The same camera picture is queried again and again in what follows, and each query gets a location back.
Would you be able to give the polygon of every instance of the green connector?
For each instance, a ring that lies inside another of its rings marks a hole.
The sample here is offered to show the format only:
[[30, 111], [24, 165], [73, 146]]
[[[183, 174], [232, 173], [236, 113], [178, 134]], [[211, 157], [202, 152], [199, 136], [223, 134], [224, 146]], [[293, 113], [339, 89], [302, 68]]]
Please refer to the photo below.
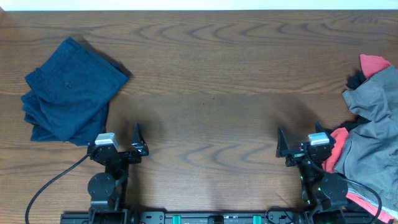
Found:
[[181, 224], [181, 216], [174, 215], [173, 216], [173, 224]]
[[254, 215], [253, 216], [253, 224], [261, 224], [261, 216]]

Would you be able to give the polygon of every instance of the clothing pile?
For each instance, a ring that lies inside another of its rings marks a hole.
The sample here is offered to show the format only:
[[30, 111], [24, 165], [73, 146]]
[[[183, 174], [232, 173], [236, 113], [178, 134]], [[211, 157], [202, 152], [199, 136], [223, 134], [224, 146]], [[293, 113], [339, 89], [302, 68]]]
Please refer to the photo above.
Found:
[[32, 89], [21, 98], [25, 121], [34, 125], [30, 140], [77, 146], [104, 131], [108, 103], [129, 80], [117, 65], [70, 37], [25, 79]]
[[[348, 80], [343, 98], [356, 122], [345, 122], [324, 163], [327, 172], [345, 175], [375, 190], [382, 199], [383, 222], [398, 219], [398, 71], [387, 60], [360, 55], [362, 71]], [[348, 185], [347, 198], [375, 215], [373, 194]]]

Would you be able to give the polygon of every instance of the gray jacket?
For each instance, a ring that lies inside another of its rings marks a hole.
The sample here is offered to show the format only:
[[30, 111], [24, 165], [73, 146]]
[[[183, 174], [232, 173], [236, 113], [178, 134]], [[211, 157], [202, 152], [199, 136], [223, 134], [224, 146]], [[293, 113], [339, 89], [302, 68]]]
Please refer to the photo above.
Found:
[[[390, 66], [343, 98], [352, 113], [370, 122], [350, 131], [335, 172], [372, 188], [383, 207], [398, 211], [398, 72]], [[371, 192], [349, 187], [377, 204]]]

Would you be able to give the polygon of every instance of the table surface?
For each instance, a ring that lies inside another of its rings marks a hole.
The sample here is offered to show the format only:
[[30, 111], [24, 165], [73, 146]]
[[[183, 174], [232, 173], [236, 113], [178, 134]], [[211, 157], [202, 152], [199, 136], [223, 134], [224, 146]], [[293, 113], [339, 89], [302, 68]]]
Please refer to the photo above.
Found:
[[[140, 122], [150, 156], [131, 166], [138, 209], [266, 210], [302, 205], [298, 169], [275, 158], [277, 127], [304, 138], [314, 122], [352, 119], [341, 93], [359, 54], [398, 62], [397, 11], [6, 12], [0, 22], [0, 223], [85, 154], [30, 142], [24, 77], [68, 36], [133, 74], [110, 104], [123, 150]], [[85, 161], [36, 200], [31, 223], [87, 211]]]

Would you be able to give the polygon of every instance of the black wire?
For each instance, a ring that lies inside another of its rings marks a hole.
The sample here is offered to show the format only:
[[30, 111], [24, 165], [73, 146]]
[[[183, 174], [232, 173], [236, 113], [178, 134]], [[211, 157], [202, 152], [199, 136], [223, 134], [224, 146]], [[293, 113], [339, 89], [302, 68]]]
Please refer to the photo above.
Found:
[[279, 206], [271, 206], [270, 208], [267, 209], [266, 211], [266, 218], [268, 219], [268, 224], [275, 224], [273, 221], [269, 220], [269, 216], [268, 216], [268, 211], [272, 208], [279, 208]]
[[292, 221], [292, 222], [294, 222], [293, 220], [292, 220], [292, 218], [287, 214], [287, 212], [286, 211], [284, 211], [284, 213], [286, 214], [286, 216], [287, 216], [287, 218], [289, 218], [290, 219], [290, 221]]
[[81, 158], [77, 163], [75, 163], [75, 165], [71, 166], [69, 169], [63, 171], [61, 174], [59, 174], [58, 176], [54, 177], [52, 180], [50, 180], [48, 183], [46, 183], [32, 198], [32, 200], [30, 200], [29, 205], [26, 208], [26, 212], [25, 212], [25, 222], [26, 224], [29, 224], [29, 211], [30, 208], [33, 205], [33, 202], [35, 202], [36, 198], [43, 192], [44, 189], [46, 189], [50, 184], [52, 184], [52, 182], [58, 180], [60, 177], [62, 177], [63, 175], [65, 175], [67, 172], [73, 170], [76, 166], [78, 166], [79, 164], [81, 164], [81, 162], [83, 162], [85, 159], [87, 159], [89, 155], [85, 155], [83, 158]]
[[[330, 174], [330, 173], [324, 171], [323, 169], [319, 168], [319, 167], [312, 161], [312, 159], [311, 159], [311, 157], [310, 157], [310, 154], [309, 154], [308, 152], [306, 152], [306, 154], [307, 154], [307, 159], [310, 161], [312, 167], [315, 168], [315, 170], [321, 172], [322, 174]], [[370, 187], [368, 187], [368, 186], [366, 186], [366, 185], [363, 185], [363, 184], [361, 184], [361, 183], [358, 183], [357, 181], [353, 181], [353, 180], [347, 179], [347, 178], [342, 177], [342, 176], [340, 176], [340, 177], [341, 177], [341, 179], [342, 179], [343, 181], [345, 181], [345, 182], [347, 182], [347, 183], [351, 183], [351, 184], [357, 185], [358, 187], [362, 187], [362, 188], [364, 188], [365, 190], [367, 190], [367, 191], [371, 192], [372, 194], [374, 194], [374, 196], [376, 196], [377, 202], [378, 202], [379, 206], [378, 206], [378, 208], [377, 208], [376, 214], [374, 215], [373, 219], [369, 222], [369, 224], [375, 223], [376, 220], [377, 220], [377, 218], [379, 218], [379, 215], [380, 215], [381, 209], [382, 209], [382, 203], [381, 203], [381, 198], [380, 198], [379, 194], [378, 194], [377, 192], [375, 192], [372, 188], [370, 188]]]

